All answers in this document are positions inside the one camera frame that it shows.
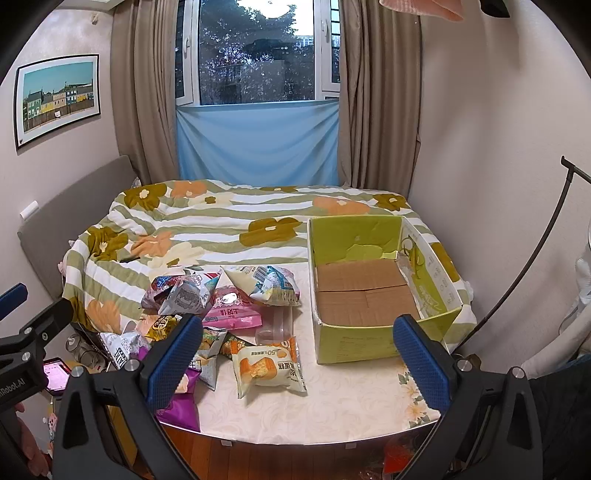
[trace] framed picture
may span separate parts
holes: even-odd
[[[17,149],[64,125],[99,114],[98,55],[59,57],[17,70],[14,90]]]

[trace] window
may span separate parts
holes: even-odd
[[[179,0],[177,105],[338,96],[338,0]]]

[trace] person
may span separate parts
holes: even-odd
[[[17,412],[24,413],[25,405],[18,403],[15,405],[14,409]],[[45,454],[39,449],[35,437],[31,433],[31,430],[29,430],[29,427],[27,427],[25,422],[23,422],[18,415],[17,418],[18,422],[21,424],[21,449],[25,454],[25,457],[27,457],[29,471],[34,476],[47,476],[49,473],[49,464]]]

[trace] headboard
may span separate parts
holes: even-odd
[[[113,199],[131,188],[134,178],[129,157],[123,155],[66,188],[22,224],[21,247],[51,298],[63,291],[57,264],[70,248],[68,240],[104,218]]]

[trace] smartphone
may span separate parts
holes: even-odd
[[[61,397],[70,377],[70,368],[61,358],[51,358],[43,362],[43,371],[49,379],[46,390],[53,397]]]

